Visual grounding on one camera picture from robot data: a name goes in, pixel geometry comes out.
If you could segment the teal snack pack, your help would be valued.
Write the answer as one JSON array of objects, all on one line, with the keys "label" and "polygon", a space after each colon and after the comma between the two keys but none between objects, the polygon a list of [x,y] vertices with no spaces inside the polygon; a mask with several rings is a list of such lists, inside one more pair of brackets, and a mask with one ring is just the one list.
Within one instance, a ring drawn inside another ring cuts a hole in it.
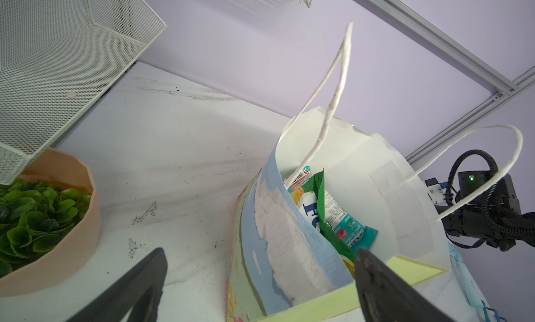
[{"label": "teal snack pack", "polygon": [[292,193],[293,191],[297,190],[302,184],[306,183],[310,179],[311,173],[310,167],[308,165],[305,166],[301,173],[299,173],[298,176],[292,181],[287,191]]},{"label": "teal snack pack", "polygon": [[348,214],[340,204],[325,191],[325,222],[341,241],[353,252],[369,249],[378,235],[378,230],[361,224]]}]

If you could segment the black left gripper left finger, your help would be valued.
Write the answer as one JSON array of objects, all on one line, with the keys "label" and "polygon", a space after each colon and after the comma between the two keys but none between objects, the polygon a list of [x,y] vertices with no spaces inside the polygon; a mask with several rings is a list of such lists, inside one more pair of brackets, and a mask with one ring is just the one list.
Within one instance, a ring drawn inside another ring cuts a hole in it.
[{"label": "black left gripper left finger", "polygon": [[154,249],[70,321],[157,321],[168,263]]}]

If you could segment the green Fox's spring tea bag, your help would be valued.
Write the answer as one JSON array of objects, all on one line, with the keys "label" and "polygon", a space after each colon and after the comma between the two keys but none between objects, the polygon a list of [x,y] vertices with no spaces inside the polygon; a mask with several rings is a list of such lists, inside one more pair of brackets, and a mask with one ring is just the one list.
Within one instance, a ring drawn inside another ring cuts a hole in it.
[{"label": "green Fox's spring tea bag", "polygon": [[355,277],[355,253],[337,237],[325,222],[323,172],[318,174],[311,173],[310,179],[290,193],[290,196],[300,214],[333,246],[351,276]]}]

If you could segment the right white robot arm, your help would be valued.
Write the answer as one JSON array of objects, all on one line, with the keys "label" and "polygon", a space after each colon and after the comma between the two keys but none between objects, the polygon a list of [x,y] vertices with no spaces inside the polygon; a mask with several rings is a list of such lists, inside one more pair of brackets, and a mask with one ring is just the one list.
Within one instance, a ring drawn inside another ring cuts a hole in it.
[{"label": "right white robot arm", "polygon": [[[461,164],[471,156],[481,157],[489,169],[460,172]],[[444,213],[484,185],[497,171],[497,163],[490,154],[479,149],[469,150],[454,162],[446,182],[440,183],[436,178],[425,181],[428,196],[436,211]],[[521,213],[508,174],[492,188],[443,218],[442,224],[450,243],[466,250],[486,244],[506,252],[518,241],[534,246],[534,213]]]}]

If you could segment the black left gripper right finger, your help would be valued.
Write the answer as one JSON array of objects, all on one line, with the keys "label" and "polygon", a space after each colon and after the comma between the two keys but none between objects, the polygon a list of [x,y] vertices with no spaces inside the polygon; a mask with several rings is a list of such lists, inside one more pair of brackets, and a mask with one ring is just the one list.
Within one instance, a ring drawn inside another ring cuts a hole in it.
[{"label": "black left gripper right finger", "polygon": [[451,321],[368,250],[355,255],[355,284],[366,321]]}]

